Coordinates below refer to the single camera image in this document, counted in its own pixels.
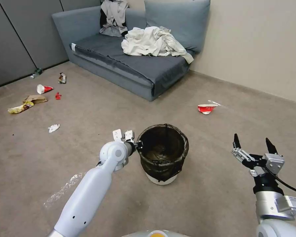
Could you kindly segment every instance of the gray wall panel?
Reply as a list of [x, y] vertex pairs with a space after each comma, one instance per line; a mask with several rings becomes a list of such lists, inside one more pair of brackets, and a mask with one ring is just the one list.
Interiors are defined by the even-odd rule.
[[100, 0], [61, 0], [61, 2], [64, 11], [100, 5]]
[[51, 15], [62, 12], [58, 0], [0, 0], [37, 67], [68, 59]]
[[0, 85], [32, 73], [35, 66], [0, 7]]

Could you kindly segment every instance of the white tissue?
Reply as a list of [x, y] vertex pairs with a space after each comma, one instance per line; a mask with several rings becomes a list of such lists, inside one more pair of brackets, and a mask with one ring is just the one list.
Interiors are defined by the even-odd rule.
[[60, 124], [54, 124], [49, 127], [49, 133], [56, 131], [60, 127]]

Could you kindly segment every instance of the beige carpet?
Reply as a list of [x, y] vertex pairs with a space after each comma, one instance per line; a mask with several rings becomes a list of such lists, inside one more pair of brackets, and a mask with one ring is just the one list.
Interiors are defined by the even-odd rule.
[[[57, 84], [60, 72], [67, 75], [65, 85]], [[55, 88], [45, 94], [49, 101], [9, 114], [8, 108], [36, 94], [37, 84]], [[56, 92], [61, 100], [55, 100]], [[208, 100], [221, 106], [205, 116], [197, 105]], [[55, 123], [60, 129], [49, 134]], [[296, 187], [296, 103], [193, 73], [148, 102], [68, 62], [0, 88], [0, 236], [48, 234], [74, 190], [71, 177], [96, 166], [112, 130], [139, 135], [158, 123], [177, 126], [189, 139], [178, 178], [165, 187], [153, 184], [135, 153], [113, 175], [82, 236], [146, 229], [193, 237], [255, 236], [254, 181], [230, 153], [235, 132], [243, 148], [257, 154], [267, 151], [269, 137], [286, 158], [280, 177]], [[47, 201], [52, 196], [54, 201]]]

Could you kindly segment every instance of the white cloth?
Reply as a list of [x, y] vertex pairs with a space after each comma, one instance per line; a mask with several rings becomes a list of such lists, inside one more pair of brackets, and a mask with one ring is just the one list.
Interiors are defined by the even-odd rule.
[[171, 30], [164, 27], [151, 26], [145, 29], [134, 27], [122, 41], [125, 54], [140, 56], [182, 56], [190, 64], [193, 57], [173, 37]]
[[126, 26], [123, 26], [126, 8], [128, 8], [126, 0], [104, 0], [101, 9], [106, 15], [107, 23], [100, 29], [100, 33], [121, 37], [122, 33], [128, 30]]

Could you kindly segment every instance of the red and white cup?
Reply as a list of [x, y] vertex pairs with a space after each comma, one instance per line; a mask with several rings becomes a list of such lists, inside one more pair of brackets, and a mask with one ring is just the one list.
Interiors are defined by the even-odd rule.
[[218, 106], [218, 105], [216, 105], [216, 104], [204, 104], [204, 105], [198, 105], [198, 106], [197, 106], [197, 109], [198, 109], [198, 111], [201, 112], [202, 114], [207, 115], [207, 114], [209, 114], [210, 112], [212, 112], [213, 109], [214, 109], [215, 107], [217, 107], [217, 106]]
[[52, 87], [49, 87], [49, 86], [43, 86], [41, 84], [37, 85], [36, 87], [36, 91], [38, 94], [44, 94], [48, 91], [51, 91], [53, 88]]

